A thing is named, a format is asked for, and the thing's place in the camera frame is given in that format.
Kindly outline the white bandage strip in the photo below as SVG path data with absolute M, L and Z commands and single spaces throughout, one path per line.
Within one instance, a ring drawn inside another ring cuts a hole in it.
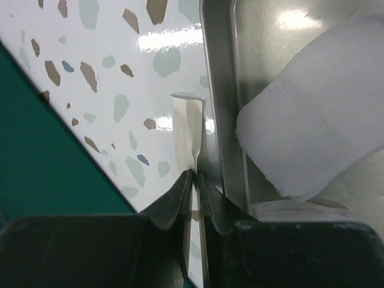
M 197 170 L 203 136 L 203 100 L 172 94 L 172 134 L 178 170 Z

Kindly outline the white gauze pad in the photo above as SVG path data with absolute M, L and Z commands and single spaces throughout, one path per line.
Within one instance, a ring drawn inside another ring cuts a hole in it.
M 260 221 L 357 221 L 383 216 L 383 167 L 350 169 L 306 201 L 274 200 L 253 206 Z
M 283 197 L 307 200 L 383 148 L 383 17 L 324 32 L 238 113 L 243 151 Z

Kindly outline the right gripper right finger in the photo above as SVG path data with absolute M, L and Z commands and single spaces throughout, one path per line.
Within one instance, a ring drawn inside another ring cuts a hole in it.
M 205 173 L 197 173 L 196 185 L 199 195 L 203 284 L 205 287 L 233 287 L 236 280 L 227 262 L 227 239 L 237 222 L 255 222 L 256 219 L 219 192 Z

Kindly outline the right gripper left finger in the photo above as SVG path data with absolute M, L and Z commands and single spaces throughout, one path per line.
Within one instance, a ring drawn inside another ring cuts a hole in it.
M 193 171 L 185 170 L 167 192 L 140 211 L 160 237 L 158 251 L 163 253 L 162 261 L 172 262 L 173 274 L 179 278 L 188 277 L 192 188 Z

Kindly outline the metal tray tin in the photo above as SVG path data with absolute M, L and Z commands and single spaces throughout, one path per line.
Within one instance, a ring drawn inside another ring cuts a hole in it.
M 201 11 L 221 175 L 230 199 L 255 216 L 255 204 L 306 202 L 350 169 L 383 167 L 382 148 L 307 200 L 283 197 L 243 151 L 236 133 L 240 110 L 306 45 L 357 17 L 383 17 L 382 1 L 203 1 Z

